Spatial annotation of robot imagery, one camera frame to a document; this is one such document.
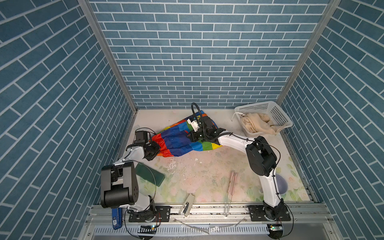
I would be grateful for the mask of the rainbow striped shorts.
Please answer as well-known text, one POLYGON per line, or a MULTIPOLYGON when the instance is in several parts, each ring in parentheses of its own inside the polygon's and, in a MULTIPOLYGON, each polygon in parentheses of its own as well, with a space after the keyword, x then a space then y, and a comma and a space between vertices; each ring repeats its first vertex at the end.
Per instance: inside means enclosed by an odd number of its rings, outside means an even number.
POLYGON ((187 123, 189 118, 202 118, 208 116, 203 111, 197 112, 171 126, 166 127, 159 134, 152 137, 152 140, 160 145, 158 153, 162 157, 181 157, 191 151, 209 151, 219 148, 221 145, 211 142, 191 142, 187 134, 193 129, 187 123))

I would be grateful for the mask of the beige shorts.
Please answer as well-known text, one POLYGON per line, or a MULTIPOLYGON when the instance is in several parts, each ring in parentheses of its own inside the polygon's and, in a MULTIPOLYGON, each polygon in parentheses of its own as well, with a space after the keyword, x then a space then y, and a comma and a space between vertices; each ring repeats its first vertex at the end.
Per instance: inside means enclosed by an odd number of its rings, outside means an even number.
POLYGON ((266 114, 248 113, 241 114, 240 120, 242 126, 250 133, 264 133, 277 135, 287 124, 278 126, 272 123, 272 120, 266 114))

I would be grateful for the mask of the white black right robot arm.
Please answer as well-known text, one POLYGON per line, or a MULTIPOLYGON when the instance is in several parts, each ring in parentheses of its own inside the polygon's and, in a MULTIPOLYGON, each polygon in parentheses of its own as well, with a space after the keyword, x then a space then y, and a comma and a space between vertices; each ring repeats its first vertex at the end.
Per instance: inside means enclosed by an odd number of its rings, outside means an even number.
POLYGON ((264 137, 246 138, 218 128, 209 117, 191 117, 187 119, 193 130, 187 134, 192 142, 210 142, 227 146, 247 155, 251 170, 260 178, 264 193, 265 208, 275 209, 283 206, 274 169, 278 158, 274 147, 268 144, 264 137))

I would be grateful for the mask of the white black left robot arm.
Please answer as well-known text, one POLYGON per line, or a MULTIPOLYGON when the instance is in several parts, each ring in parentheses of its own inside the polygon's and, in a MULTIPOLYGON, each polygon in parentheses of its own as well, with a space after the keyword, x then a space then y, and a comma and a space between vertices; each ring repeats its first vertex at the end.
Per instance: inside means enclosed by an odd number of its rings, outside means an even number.
POLYGON ((143 164, 140 160, 153 160, 160 146, 151 137, 156 133, 149 128, 135 131, 132 144, 126 147, 126 155, 101 170, 101 206, 103 208, 127 208, 129 212, 154 213, 154 196, 140 193, 138 177, 155 188, 165 180, 165 175, 143 164))

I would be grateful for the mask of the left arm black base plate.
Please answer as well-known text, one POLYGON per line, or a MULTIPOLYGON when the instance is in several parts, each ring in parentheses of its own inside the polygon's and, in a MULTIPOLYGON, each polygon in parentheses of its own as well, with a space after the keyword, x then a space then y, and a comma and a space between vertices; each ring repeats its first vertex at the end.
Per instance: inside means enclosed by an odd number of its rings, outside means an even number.
POLYGON ((135 213, 129 216, 128 222, 130 223, 154 223, 154 222, 169 222, 171 215, 170 206, 155 206, 150 207, 148 210, 135 213))

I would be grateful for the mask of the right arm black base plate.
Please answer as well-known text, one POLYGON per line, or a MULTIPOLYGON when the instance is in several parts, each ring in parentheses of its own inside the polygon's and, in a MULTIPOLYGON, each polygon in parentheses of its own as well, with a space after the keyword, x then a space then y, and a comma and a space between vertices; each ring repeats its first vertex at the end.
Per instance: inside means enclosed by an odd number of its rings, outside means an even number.
POLYGON ((252 222, 289 222, 291 221, 291 215, 287 206, 283 203, 280 203, 276 207, 271 207, 269 205, 249 205, 247 206, 250 218, 252 222))

